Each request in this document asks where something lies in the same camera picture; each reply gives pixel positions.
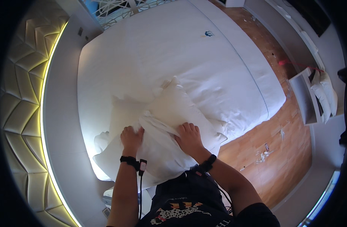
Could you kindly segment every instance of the dalmatian print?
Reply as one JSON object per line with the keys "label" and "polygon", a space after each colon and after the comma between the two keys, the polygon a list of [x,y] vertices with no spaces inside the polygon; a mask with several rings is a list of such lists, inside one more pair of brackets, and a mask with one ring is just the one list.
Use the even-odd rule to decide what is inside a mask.
{"label": "dalmatian print", "polygon": [[208,214],[211,216],[210,213],[203,212],[198,209],[198,206],[201,206],[202,203],[196,203],[194,206],[191,206],[191,202],[184,202],[185,209],[180,210],[178,203],[171,203],[172,210],[163,210],[162,208],[159,208],[157,212],[159,212],[158,216],[151,220],[152,225],[159,225],[162,222],[166,221],[170,218],[182,218],[186,215],[192,214],[194,212],[201,212],[203,214]]}

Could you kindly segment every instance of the upholstered headboard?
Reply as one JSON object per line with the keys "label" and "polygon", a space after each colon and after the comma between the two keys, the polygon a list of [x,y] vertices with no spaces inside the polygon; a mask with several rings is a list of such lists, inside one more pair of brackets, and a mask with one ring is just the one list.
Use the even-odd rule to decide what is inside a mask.
{"label": "upholstered headboard", "polygon": [[52,184],[40,130],[44,75],[68,18],[54,0],[37,0],[15,32],[1,82],[0,125],[8,163],[21,196],[48,226],[78,226]]}

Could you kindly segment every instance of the white bed sheet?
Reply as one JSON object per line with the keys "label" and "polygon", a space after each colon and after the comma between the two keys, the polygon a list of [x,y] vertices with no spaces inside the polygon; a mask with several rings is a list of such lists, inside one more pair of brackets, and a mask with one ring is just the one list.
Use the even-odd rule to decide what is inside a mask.
{"label": "white bed sheet", "polygon": [[99,179],[108,180],[92,160],[94,137],[109,130],[111,96],[148,103],[152,90],[173,76],[207,118],[228,122],[228,142],[269,120],[286,100],[257,46],[212,3],[178,0],[140,12],[108,28],[80,55],[80,124]]}

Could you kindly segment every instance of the decorative lattice panel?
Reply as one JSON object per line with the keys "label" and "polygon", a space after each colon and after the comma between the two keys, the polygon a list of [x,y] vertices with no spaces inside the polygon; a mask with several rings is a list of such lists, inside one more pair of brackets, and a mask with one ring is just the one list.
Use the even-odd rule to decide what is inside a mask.
{"label": "decorative lattice panel", "polygon": [[84,0],[104,29],[143,10],[175,0]]}
{"label": "decorative lattice panel", "polygon": [[21,20],[5,60],[0,92],[4,150],[21,195],[46,226],[77,226],[47,170],[40,100],[52,48],[68,15],[53,0],[37,0]]}

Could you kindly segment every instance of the person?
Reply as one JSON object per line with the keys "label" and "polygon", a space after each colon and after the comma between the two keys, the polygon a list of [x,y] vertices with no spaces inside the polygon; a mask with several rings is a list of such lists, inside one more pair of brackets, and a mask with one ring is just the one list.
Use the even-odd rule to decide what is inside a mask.
{"label": "person", "polygon": [[[204,148],[197,126],[184,123],[179,126],[178,132],[180,137],[175,136],[175,139],[181,150],[200,165],[157,185],[150,212],[139,220],[136,169],[127,162],[121,162],[107,227],[280,226],[252,184]],[[143,133],[143,128],[138,133],[131,126],[124,128],[121,134],[123,156],[136,157]],[[216,183],[229,194],[233,216],[228,214]]]}

